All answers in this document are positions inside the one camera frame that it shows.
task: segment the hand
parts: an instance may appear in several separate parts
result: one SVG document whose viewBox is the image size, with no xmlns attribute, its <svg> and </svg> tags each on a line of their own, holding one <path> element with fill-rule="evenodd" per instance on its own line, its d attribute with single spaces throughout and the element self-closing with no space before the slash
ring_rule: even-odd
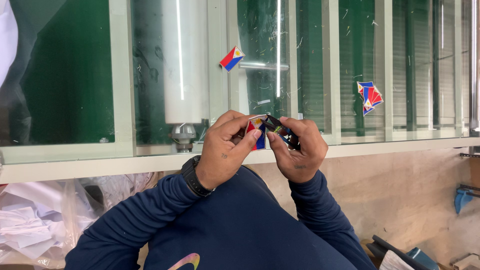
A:
<svg viewBox="0 0 480 270">
<path fill-rule="evenodd" d="M 268 132 L 270 147 L 275 154 L 276 164 L 282 174 L 290 181 L 303 183 L 312 179 L 327 154 L 328 145 L 320 135 L 312 120 L 296 120 L 280 117 L 282 125 L 293 131 L 299 138 L 291 138 L 293 144 L 300 142 L 300 151 L 289 151 L 280 136 Z"/>
<path fill-rule="evenodd" d="M 207 130 L 202 157 L 195 168 L 202 186 L 213 189 L 238 171 L 262 134 L 254 129 L 243 136 L 248 119 L 253 116 L 229 110 Z"/>
</svg>

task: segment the watch strap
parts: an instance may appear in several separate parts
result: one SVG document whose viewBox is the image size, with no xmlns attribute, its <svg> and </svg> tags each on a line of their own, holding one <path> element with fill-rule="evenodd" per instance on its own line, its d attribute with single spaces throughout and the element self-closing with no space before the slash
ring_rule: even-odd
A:
<svg viewBox="0 0 480 270">
<path fill-rule="evenodd" d="M 205 197 L 212 193 L 215 189 L 206 189 L 197 178 L 195 167 L 200 160 L 200 155 L 189 159 L 181 168 L 181 173 L 188 187 L 198 196 Z"/>
</svg>

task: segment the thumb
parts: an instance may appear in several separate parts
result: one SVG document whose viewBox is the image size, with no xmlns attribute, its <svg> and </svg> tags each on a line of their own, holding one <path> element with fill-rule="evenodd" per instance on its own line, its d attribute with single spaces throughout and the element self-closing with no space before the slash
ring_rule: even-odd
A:
<svg viewBox="0 0 480 270">
<path fill-rule="evenodd" d="M 259 129 L 250 130 L 245 137 L 243 137 L 243 139 L 232 149 L 232 151 L 234 151 L 235 154 L 242 159 L 245 159 L 261 135 L 262 131 Z"/>
<path fill-rule="evenodd" d="M 280 135 L 273 133 L 271 131 L 267 132 L 268 140 L 270 141 L 270 148 L 275 154 L 275 159 L 277 164 L 286 161 L 290 157 L 287 145 L 283 142 Z"/>
</svg>

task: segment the plastic bag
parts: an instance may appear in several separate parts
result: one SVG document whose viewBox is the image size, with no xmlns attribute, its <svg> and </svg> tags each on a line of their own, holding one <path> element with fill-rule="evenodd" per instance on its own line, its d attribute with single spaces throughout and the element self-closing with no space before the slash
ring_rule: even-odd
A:
<svg viewBox="0 0 480 270">
<path fill-rule="evenodd" d="M 88 228 L 93 222 L 95 222 L 103 213 L 112 208 L 120 201 L 134 195 L 137 192 L 143 191 L 147 188 L 151 188 L 156 185 L 158 180 L 158 173 L 140 173 L 129 175 L 114 175 L 103 177 L 91 177 L 83 179 L 69 179 L 58 181 L 43 181 L 32 183 L 15 183 L 9 189 L 13 187 L 17 188 L 19 195 L 22 196 L 22 192 L 26 191 L 32 186 L 38 190 L 35 195 L 24 197 L 12 195 L 10 193 L 3 192 L 6 186 L 0 187 L 0 208 L 9 209 L 13 205 L 23 203 L 23 201 L 30 202 L 30 204 L 42 208 L 43 204 L 48 204 L 45 201 L 42 203 L 34 202 L 34 200 L 41 201 L 45 199 L 39 196 L 44 190 L 44 186 L 52 186 L 60 189 L 61 191 L 61 210 L 55 212 L 55 214 L 40 217 L 42 209 L 37 209 L 38 217 L 45 223 L 46 219 L 54 219 L 52 221 L 63 221 L 64 233 L 57 232 L 61 235 L 62 242 L 56 242 L 56 244 L 50 247 L 46 252 L 37 258 L 29 258 L 21 252 L 15 250 L 11 245 L 0 244 L 0 265 L 1 264 L 29 264 L 41 266 L 48 269 L 57 269 L 65 267 L 65 256 L 72 250 L 78 243 L 78 239 L 83 231 Z"/>
</svg>

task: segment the navy blue long sleeve shirt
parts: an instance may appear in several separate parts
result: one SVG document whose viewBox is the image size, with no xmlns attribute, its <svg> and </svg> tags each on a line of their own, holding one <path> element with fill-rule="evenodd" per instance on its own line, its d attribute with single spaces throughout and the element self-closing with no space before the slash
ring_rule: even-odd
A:
<svg viewBox="0 0 480 270">
<path fill-rule="evenodd" d="M 298 221 L 245 167 L 207 197 L 168 175 L 85 230 L 65 269 L 136 270 L 147 242 L 146 270 L 375 269 L 320 171 L 289 185 Z"/>
</svg>

